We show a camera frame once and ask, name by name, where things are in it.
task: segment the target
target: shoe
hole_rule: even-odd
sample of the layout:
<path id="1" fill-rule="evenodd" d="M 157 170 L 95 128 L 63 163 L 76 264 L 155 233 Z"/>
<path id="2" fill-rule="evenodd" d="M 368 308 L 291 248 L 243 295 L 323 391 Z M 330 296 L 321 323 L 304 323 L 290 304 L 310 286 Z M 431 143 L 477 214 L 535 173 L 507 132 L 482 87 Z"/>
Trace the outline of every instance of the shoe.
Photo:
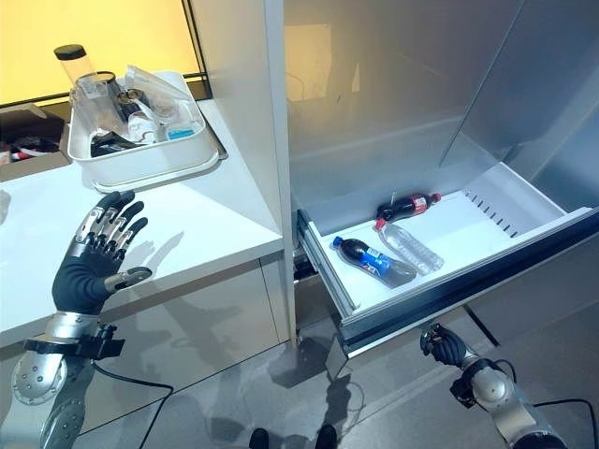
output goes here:
<path id="1" fill-rule="evenodd" d="M 269 432 L 263 428 L 257 428 L 250 437 L 250 449 L 269 449 Z"/>
<path id="2" fill-rule="evenodd" d="M 330 424 L 325 424 L 318 432 L 318 440 L 314 449 L 335 449 L 337 446 L 337 430 Z"/>

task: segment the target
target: coca-cola bottle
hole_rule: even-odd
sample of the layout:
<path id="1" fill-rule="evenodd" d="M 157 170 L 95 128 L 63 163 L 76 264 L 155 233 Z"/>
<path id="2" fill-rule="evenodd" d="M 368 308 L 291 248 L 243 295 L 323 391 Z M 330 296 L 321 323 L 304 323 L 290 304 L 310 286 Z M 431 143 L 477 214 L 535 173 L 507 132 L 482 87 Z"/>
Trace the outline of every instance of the coca-cola bottle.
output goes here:
<path id="1" fill-rule="evenodd" d="M 379 253 L 362 240 L 336 237 L 333 247 L 340 251 L 347 263 L 368 271 L 391 288 L 416 277 L 414 267 Z"/>
<path id="2" fill-rule="evenodd" d="M 376 218 L 384 218 L 387 222 L 394 222 L 401 218 L 413 217 L 424 212 L 434 203 L 441 201 L 441 195 L 414 194 L 394 199 L 381 204 L 376 209 Z"/>

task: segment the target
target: white counter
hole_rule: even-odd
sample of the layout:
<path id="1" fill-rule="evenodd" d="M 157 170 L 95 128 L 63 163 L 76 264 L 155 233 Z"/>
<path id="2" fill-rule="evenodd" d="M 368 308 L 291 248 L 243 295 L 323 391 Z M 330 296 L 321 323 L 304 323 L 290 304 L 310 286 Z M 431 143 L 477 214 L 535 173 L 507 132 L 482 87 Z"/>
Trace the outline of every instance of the white counter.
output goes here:
<path id="1" fill-rule="evenodd" d="M 229 157 L 208 173 L 146 189 L 149 224 L 123 268 L 144 265 L 148 281 L 119 292 L 105 310 L 283 249 L 283 239 L 225 122 L 199 103 Z M 43 332 L 54 313 L 51 285 L 80 221 L 101 194 L 76 163 L 1 184 L 10 195 L 0 225 L 0 347 Z"/>

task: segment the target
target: yellow wall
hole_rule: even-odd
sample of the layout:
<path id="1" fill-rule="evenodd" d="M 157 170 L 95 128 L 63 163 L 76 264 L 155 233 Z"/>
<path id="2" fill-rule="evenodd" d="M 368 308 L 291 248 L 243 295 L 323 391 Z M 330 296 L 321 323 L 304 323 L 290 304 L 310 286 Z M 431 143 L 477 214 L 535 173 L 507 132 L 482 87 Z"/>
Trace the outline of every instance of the yellow wall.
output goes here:
<path id="1" fill-rule="evenodd" d="M 73 43 L 117 76 L 198 72 L 181 0 L 0 0 L 0 104 L 67 92 L 53 50 Z"/>

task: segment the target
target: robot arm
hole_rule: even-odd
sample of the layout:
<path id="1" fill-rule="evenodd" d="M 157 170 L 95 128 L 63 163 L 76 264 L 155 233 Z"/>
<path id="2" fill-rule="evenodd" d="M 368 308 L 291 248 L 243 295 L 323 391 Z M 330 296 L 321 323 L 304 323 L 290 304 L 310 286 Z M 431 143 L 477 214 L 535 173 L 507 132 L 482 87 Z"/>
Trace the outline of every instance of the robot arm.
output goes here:
<path id="1" fill-rule="evenodd" d="M 508 447 L 513 449 L 567 449 L 512 380 L 492 361 L 470 349 L 460 337 L 439 324 L 422 333 L 424 355 L 462 369 L 451 393 L 466 408 L 479 404 L 487 411 Z"/>
<path id="2" fill-rule="evenodd" d="M 145 267 L 118 272 L 133 238 L 148 220 L 131 223 L 143 209 L 133 192 L 114 192 L 87 214 L 56 273 L 52 296 L 57 312 L 40 337 L 27 340 L 26 353 L 11 379 L 12 401 L 0 427 L 6 449 L 69 449 L 85 415 L 85 391 L 94 376 L 90 360 L 116 356 L 124 340 L 115 326 L 98 328 L 104 302 L 147 279 Z"/>

